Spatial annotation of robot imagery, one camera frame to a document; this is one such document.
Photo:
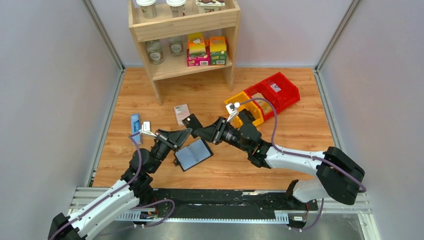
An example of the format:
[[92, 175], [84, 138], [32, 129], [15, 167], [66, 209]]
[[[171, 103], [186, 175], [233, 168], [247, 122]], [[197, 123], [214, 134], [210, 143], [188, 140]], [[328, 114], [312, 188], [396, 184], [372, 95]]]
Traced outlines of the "black leather card holder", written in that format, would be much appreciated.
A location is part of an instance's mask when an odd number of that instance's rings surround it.
[[214, 153], [204, 139], [197, 139], [174, 153], [174, 164], [183, 172], [212, 157]]

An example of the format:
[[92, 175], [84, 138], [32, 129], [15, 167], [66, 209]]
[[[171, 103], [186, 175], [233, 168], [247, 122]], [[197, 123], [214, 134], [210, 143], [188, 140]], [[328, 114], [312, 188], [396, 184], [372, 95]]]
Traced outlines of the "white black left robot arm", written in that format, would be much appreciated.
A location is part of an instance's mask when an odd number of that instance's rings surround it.
[[192, 131], [187, 128], [146, 132], [154, 138], [154, 145], [150, 149], [136, 145], [129, 167], [121, 178], [101, 196], [78, 211], [68, 216], [63, 213], [56, 215], [51, 222], [47, 238], [92, 240], [123, 213], [153, 206], [154, 203], [149, 197], [153, 191], [151, 175], [158, 170], [171, 151], [177, 152], [181, 149]]

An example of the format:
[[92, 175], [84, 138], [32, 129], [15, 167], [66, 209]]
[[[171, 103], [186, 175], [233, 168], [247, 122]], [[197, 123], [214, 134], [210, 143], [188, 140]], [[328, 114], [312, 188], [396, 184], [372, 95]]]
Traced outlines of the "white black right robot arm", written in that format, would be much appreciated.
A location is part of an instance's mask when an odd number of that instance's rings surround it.
[[225, 117], [213, 124], [198, 127], [194, 134], [218, 145], [225, 142], [247, 153], [247, 159], [258, 168], [290, 169], [314, 176], [310, 180], [293, 180], [286, 194], [299, 202], [332, 198], [353, 205], [359, 193], [366, 192], [362, 181], [365, 171], [340, 148], [330, 146], [326, 151], [289, 149], [265, 141], [249, 117], [241, 115], [239, 128]]

